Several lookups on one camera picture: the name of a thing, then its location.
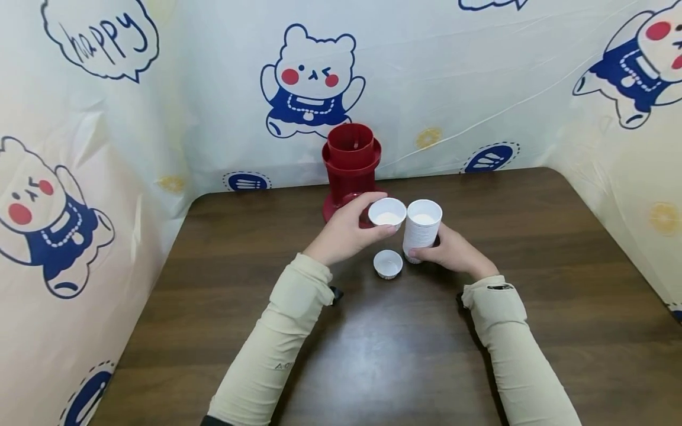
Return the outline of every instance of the speech bubble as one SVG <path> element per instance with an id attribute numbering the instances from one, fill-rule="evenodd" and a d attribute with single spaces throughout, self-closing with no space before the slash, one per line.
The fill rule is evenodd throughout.
<path id="1" fill-rule="evenodd" d="M 463 10 L 483 10 L 488 7 L 503 7 L 516 4 L 516 9 L 521 10 L 528 3 L 528 0 L 460 0 L 460 7 Z"/>
<path id="2" fill-rule="evenodd" d="M 45 0 L 40 11 L 47 36 L 88 74 L 139 84 L 159 56 L 159 33 L 141 0 Z"/>

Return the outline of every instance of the blue overalls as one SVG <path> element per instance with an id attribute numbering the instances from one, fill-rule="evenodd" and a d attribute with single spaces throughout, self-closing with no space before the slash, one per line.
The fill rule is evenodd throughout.
<path id="1" fill-rule="evenodd" d="M 62 215 L 69 213 L 69 220 L 62 229 L 52 232 L 50 227 L 25 233 L 31 253 L 31 264 L 43 267 L 45 282 L 69 269 L 76 259 L 93 243 L 93 232 L 98 226 L 98 219 L 92 209 L 66 196 L 66 204 Z"/>
<path id="2" fill-rule="evenodd" d="M 343 109 L 343 93 L 323 100 L 322 105 L 310 105 L 298 102 L 298 97 L 282 87 L 272 100 L 270 118 L 285 123 L 305 124 L 312 127 L 319 125 L 338 125 L 348 119 Z"/>
<path id="3" fill-rule="evenodd" d="M 621 95 L 635 101 L 640 112 L 651 112 L 656 99 L 671 83 L 661 78 L 651 78 L 644 72 L 637 58 L 642 57 L 637 39 L 634 38 L 604 53 L 604 58 L 592 65 L 590 71 L 607 80 Z"/>

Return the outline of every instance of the arm sleeve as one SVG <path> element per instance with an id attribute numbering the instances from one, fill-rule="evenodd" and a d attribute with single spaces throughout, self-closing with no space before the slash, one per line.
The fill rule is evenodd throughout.
<path id="1" fill-rule="evenodd" d="M 270 423 L 303 342 L 323 306 L 334 300 L 330 281 L 329 269 L 303 254 L 285 268 L 270 303 L 213 396 L 202 424 Z"/>
<path id="2" fill-rule="evenodd" d="M 579 426 L 580 419 L 526 323 L 516 289 L 502 275 L 464 287 L 476 333 L 492 359 L 511 426 Z"/>

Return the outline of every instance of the dark sleeve cuff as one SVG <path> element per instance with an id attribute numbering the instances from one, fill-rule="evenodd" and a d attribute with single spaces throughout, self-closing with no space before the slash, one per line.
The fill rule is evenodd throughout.
<path id="1" fill-rule="evenodd" d="M 232 426 L 232 425 L 230 423 L 225 423 L 224 421 L 215 419 L 211 416 L 206 416 L 201 421 L 201 424 L 199 426 Z"/>

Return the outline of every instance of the red container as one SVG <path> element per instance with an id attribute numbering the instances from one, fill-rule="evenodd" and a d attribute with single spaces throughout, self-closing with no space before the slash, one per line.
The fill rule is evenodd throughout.
<path id="1" fill-rule="evenodd" d="M 323 216 L 329 221 L 331 216 L 346 203 L 363 192 L 376 191 L 374 170 L 381 161 L 381 144 L 374 139 L 372 144 L 372 161 L 363 168 L 343 170 L 331 162 L 329 143 L 322 148 L 322 160 L 327 167 L 330 194 L 325 199 Z"/>
<path id="2" fill-rule="evenodd" d="M 360 170 L 374 161 L 374 134 L 366 125 L 339 125 L 329 132 L 327 144 L 329 162 L 341 170 Z"/>

